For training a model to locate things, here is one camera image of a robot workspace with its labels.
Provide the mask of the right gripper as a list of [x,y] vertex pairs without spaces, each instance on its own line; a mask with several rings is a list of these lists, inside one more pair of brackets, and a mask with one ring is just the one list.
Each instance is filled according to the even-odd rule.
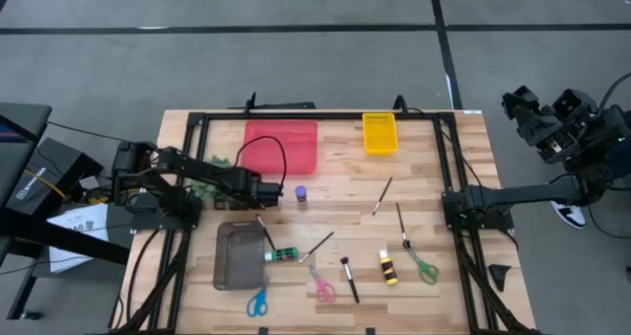
[[547,164],[604,154],[622,142],[621,108],[607,108],[600,115],[590,113],[562,126],[554,115],[535,113],[539,112],[538,97],[527,86],[504,93],[502,108],[509,119],[517,120],[518,134],[529,146],[536,145]]

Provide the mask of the thin black paintbrush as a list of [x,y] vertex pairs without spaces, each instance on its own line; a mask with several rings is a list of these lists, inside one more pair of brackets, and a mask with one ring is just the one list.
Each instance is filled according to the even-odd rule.
[[386,193],[387,193],[387,191],[388,191],[388,189],[389,189],[389,187],[390,187],[390,185],[391,185],[392,181],[393,181],[393,176],[391,176],[391,177],[388,179],[388,181],[387,181],[387,183],[386,183],[386,186],[385,186],[384,190],[382,191],[382,193],[381,193],[381,195],[380,195],[380,197],[379,197],[379,200],[378,200],[378,202],[376,203],[376,205],[375,205],[375,207],[374,207],[374,209],[373,209],[373,211],[372,211],[372,216],[376,216],[376,214],[378,213],[379,209],[381,208],[381,205],[382,205],[382,203],[383,203],[383,201],[384,201],[384,198],[385,198],[385,196],[386,196]]
[[256,215],[256,219],[261,224],[261,226],[263,228],[263,231],[264,231],[264,234],[265,234],[265,237],[266,237],[267,241],[269,242],[272,250],[276,250],[275,244],[274,244],[274,242],[273,242],[273,240],[271,238],[271,235],[270,235],[266,225],[264,224],[264,222],[262,220],[262,217],[260,215]]

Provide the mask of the green paint bottle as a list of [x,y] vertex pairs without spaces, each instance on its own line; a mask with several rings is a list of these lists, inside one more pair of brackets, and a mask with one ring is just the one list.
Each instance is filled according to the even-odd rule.
[[299,251],[296,247],[272,249],[264,253],[265,262],[289,261],[299,258]]

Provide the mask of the thin brush pale tip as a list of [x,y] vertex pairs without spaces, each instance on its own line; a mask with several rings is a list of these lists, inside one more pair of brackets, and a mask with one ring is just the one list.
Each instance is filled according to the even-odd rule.
[[330,232],[325,238],[323,238],[318,244],[316,244],[310,251],[308,251],[304,256],[302,256],[298,263],[303,264],[312,254],[314,254],[326,241],[328,241],[334,232]]

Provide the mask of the blue scissors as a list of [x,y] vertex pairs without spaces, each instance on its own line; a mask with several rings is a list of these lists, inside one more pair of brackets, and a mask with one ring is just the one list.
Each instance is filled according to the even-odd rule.
[[249,317],[264,316],[266,314],[268,309],[266,301],[268,286],[269,278],[265,276],[260,290],[247,302],[246,313]]

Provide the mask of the pink scissors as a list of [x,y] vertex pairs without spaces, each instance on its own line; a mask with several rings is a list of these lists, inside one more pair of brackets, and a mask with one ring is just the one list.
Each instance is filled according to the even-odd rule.
[[316,299],[319,302],[334,302],[337,297],[337,293],[334,288],[322,279],[314,265],[309,266],[309,271],[315,281]]

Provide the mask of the large black makeup brush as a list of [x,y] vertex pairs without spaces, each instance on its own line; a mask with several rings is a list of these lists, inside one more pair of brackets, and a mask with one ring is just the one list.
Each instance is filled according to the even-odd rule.
[[349,258],[344,256],[340,258],[340,263],[342,264],[343,268],[344,268],[344,272],[346,274],[346,278],[347,281],[349,283],[352,295],[353,295],[353,299],[355,301],[355,303],[359,303],[360,302],[360,298],[359,298],[359,294],[355,285],[355,281],[350,269],[350,265],[349,265]]

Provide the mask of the yellow paint bottle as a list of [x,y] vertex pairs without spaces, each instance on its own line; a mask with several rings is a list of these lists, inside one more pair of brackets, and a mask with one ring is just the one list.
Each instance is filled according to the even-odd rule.
[[386,249],[380,250],[379,257],[386,284],[389,286],[395,285],[398,282],[398,276],[388,251]]

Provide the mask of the green scissors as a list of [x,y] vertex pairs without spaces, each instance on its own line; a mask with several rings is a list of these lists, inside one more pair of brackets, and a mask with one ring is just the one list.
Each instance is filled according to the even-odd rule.
[[410,241],[406,238],[403,243],[403,248],[407,251],[408,255],[413,259],[419,270],[419,276],[423,282],[429,285],[435,285],[438,282],[439,269],[432,264],[423,261],[411,247]]

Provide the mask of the green artificial plant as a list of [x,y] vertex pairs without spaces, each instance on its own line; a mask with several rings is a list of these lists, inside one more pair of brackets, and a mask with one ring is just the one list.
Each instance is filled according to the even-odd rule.
[[[228,158],[220,158],[217,156],[213,156],[210,160],[207,160],[207,163],[220,168],[230,168],[232,166]],[[203,202],[212,202],[214,208],[217,210],[226,209],[228,198],[221,191],[218,191],[214,185],[193,180],[191,182],[191,192]]]

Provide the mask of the pink translucent plastic bin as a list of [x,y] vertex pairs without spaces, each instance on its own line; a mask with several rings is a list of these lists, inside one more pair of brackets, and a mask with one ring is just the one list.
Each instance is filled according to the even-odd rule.
[[283,158],[276,138],[283,146],[287,174],[311,174],[317,162],[317,122],[315,120],[251,120],[245,125],[244,143],[258,137],[240,154],[240,165],[261,174],[282,174]]

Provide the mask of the black flat bar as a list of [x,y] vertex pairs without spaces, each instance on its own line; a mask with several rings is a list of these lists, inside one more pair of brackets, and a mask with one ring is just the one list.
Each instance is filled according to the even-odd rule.
[[[233,106],[228,109],[244,110],[245,106]],[[255,104],[255,109],[316,109],[316,105],[312,101],[304,102],[288,102],[288,103],[265,103]]]

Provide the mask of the person's leg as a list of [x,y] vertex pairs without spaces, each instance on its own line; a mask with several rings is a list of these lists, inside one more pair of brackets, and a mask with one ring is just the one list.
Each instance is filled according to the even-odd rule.
[[611,177],[618,179],[631,174],[631,139],[618,142],[607,153]]

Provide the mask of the black triangular plastic part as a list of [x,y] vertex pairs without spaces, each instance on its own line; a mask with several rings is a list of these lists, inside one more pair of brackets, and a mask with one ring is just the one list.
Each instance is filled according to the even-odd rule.
[[488,266],[488,269],[497,290],[499,292],[504,292],[506,287],[507,274],[511,270],[511,266],[504,264],[491,264]]

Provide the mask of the black monitor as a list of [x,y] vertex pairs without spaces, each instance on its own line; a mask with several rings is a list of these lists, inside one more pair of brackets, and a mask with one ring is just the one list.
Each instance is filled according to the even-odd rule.
[[51,112],[44,104],[0,102],[0,211],[21,178]]

